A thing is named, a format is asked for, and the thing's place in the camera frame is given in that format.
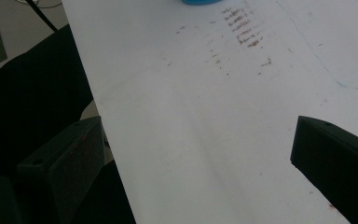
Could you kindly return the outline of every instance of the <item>blue lid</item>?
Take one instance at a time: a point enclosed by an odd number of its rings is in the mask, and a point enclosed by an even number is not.
[[[189,4],[189,5],[207,5],[207,4],[211,4],[211,3],[215,3],[221,0],[182,0],[184,3]]]

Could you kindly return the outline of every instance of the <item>table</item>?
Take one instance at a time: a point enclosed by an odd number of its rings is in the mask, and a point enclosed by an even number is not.
[[[358,135],[358,1],[63,5],[137,223],[348,223],[290,153]]]

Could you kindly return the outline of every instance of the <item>dark surface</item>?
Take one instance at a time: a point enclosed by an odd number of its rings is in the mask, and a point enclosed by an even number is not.
[[[0,176],[0,224],[24,224],[10,180]]]
[[[78,121],[92,94],[69,26],[0,68],[0,175]]]
[[[357,136],[299,117],[291,161],[350,223],[358,223]]]
[[[114,161],[101,170],[71,222],[90,223],[136,223]]]

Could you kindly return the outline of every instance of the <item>black object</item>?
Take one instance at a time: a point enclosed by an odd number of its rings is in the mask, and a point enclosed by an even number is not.
[[[357,136],[299,117],[291,161],[350,223],[358,223]]]
[[[0,68],[0,176],[78,121],[92,94],[67,25]]]
[[[40,17],[40,19],[42,19],[42,21],[44,21],[48,25],[48,27],[50,27],[52,31],[57,32],[57,28],[53,25],[53,23],[51,23],[51,21],[48,20],[48,18],[45,16],[45,14],[43,14],[40,8],[37,7],[37,5],[34,3],[33,0],[25,0],[25,1],[27,1],[28,5],[31,6],[34,12]]]
[[[18,165],[33,223],[69,223],[104,165],[101,118],[70,125]]]

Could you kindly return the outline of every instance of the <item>wire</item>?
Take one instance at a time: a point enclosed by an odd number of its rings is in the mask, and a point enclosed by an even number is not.
[[[42,8],[42,9],[44,9],[44,8],[54,8],[54,7],[59,7],[60,5],[62,5],[62,3],[59,3],[59,4],[57,4],[55,6],[51,6],[51,7],[39,7],[39,8]]]
[[[37,7],[37,5],[33,2],[33,0],[26,0],[26,1],[28,5],[30,5],[30,7],[34,10],[34,12],[40,17],[40,19],[42,19],[42,21],[44,21],[45,24],[47,24],[52,31],[57,32],[57,28],[53,25],[53,23],[51,23],[51,21],[48,20],[45,14],[43,14],[40,8]]]
[[[30,6],[26,0],[15,0],[16,2],[18,3],[21,3],[21,4],[24,4],[24,5],[27,5],[27,6]],[[34,3],[36,3],[37,7],[38,8],[41,8],[41,9],[48,9],[48,8],[54,8],[54,7],[59,7],[60,5],[62,5],[62,3],[59,3],[57,5],[54,5],[54,6],[50,6],[50,7],[40,7],[38,4],[41,0],[34,0]]]

